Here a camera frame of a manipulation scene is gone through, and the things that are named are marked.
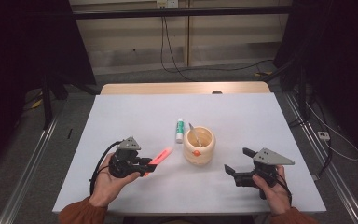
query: table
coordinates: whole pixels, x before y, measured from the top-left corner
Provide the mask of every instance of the table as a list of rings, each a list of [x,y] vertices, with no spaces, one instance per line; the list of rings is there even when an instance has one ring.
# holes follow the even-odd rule
[[[174,84],[167,83],[138,86],[143,87],[143,91],[135,89],[140,84],[133,84],[127,86],[131,90],[125,94],[113,95],[107,93],[111,92],[109,89],[124,88],[129,84],[106,86],[103,94],[95,99],[53,212],[59,213],[67,204],[88,196],[89,179],[105,149],[129,136],[142,147],[141,157],[154,158],[165,147],[173,147],[174,152],[153,174],[137,179],[121,191],[108,208],[115,215],[250,215],[268,212],[267,202],[259,199],[258,189],[238,188],[234,179],[225,173],[224,164],[238,172],[252,171],[253,161],[242,154],[243,147],[254,151],[267,147],[294,160],[296,165],[285,167],[294,197],[293,206],[309,213],[325,211],[273,93],[225,94],[229,91],[225,83],[188,84],[186,88],[185,83],[178,83],[181,88],[177,89]],[[249,83],[226,84],[246,86]],[[155,94],[159,85],[170,86],[169,94]],[[210,94],[215,88],[223,94]],[[178,94],[186,89],[191,94]],[[194,126],[206,126],[215,134],[215,153],[207,165],[192,165],[183,156],[183,145],[175,144],[178,118],[184,119],[186,129],[191,122]]]

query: floor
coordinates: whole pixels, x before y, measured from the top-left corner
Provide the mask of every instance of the floor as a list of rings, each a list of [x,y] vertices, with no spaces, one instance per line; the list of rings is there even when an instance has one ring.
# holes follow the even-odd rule
[[[248,65],[251,65],[249,61],[235,64],[216,63],[205,66],[204,70],[185,71],[182,75],[197,81],[251,81],[260,79],[255,77],[254,72],[275,69],[271,62],[245,68]],[[223,68],[224,71],[213,70],[216,68]],[[112,69],[112,66],[105,67],[104,71],[109,69]],[[141,71],[135,69],[137,71],[132,72],[128,71],[129,67],[126,69],[116,74],[101,72],[96,76],[98,84],[93,88],[100,89],[103,84],[111,82],[185,81],[178,73],[169,73],[163,69],[155,70],[156,63],[152,63],[149,70],[146,67]],[[317,174],[322,167],[327,147],[315,137],[314,133],[326,131],[326,128],[314,114],[311,115],[309,122],[298,124],[295,121],[298,120],[296,92],[282,92],[278,79],[272,80],[268,85],[275,93],[288,125],[293,125],[291,128],[293,136],[309,166],[310,173]],[[94,96],[87,95],[72,86],[67,86],[67,90],[70,94],[66,101],[58,101],[52,97],[53,112],[57,115],[53,122],[54,127],[50,126],[50,129],[42,130],[43,106],[24,110],[17,128],[2,152],[0,223],[57,223],[57,216],[51,212],[51,209],[76,151],[94,100]],[[36,92],[38,90],[30,91],[26,98],[32,98]],[[328,125],[337,130],[337,133],[331,132],[333,148],[355,158],[357,156],[355,149],[341,137],[349,138],[345,130],[339,129],[339,124],[328,111],[328,105],[324,105],[323,100],[319,104],[324,110]],[[316,104],[312,105],[312,108],[315,114],[322,117],[321,110]],[[313,214],[313,217],[320,223],[358,223],[358,161],[349,161],[334,154],[332,163],[320,179],[315,181],[315,185],[321,193],[327,212]],[[119,223],[121,220],[121,217],[108,217],[106,223]],[[268,223],[260,217],[257,222]],[[219,223],[219,220],[215,219],[211,223]]]

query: orange sleeve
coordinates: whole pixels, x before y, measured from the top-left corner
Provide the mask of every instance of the orange sleeve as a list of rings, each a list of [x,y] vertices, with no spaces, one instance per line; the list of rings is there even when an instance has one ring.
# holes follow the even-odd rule
[[[64,207],[58,218],[61,224],[103,224],[107,207],[94,207],[89,197]]]
[[[292,207],[286,213],[271,216],[270,224],[318,224],[318,221]]]

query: hand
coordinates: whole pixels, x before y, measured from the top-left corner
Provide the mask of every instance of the hand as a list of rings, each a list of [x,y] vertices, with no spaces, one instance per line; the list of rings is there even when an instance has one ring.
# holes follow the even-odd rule
[[[94,192],[91,197],[89,197],[89,203],[95,207],[106,207],[118,196],[124,186],[134,181],[141,175],[139,172],[135,172],[124,178],[116,178],[112,176],[109,173],[109,168],[106,167],[109,165],[109,161],[112,156],[113,153],[106,155],[103,164],[100,166],[100,169],[103,167],[105,168],[103,168],[98,174],[97,180],[95,181]]]
[[[282,178],[284,177],[284,168],[281,165],[277,165],[277,171],[280,176],[278,179],[284,183]],[[260,176],[254,175],[252,179],[266,194],[269,208],[271,209],[271,214],[277,216],[283,214],[290,210],[289,198],[287,191],[279,184],[276,184],[274,187],[270,187],[267,182]]]

